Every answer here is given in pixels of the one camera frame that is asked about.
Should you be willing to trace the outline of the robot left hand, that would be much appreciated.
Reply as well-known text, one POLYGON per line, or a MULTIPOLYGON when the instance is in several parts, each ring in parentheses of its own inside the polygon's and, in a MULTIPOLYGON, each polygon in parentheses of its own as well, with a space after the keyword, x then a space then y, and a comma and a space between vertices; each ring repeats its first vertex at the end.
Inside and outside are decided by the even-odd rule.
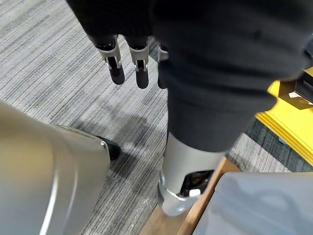
POLYGON ((313 33, 310 0, 70 0, 89 39, 122 84, 116 36, 164 53, 168 129, 159 205, 169 216, 191 208, 209 175, 257 113, 270 110, 277 80, 295 79, 313 33))

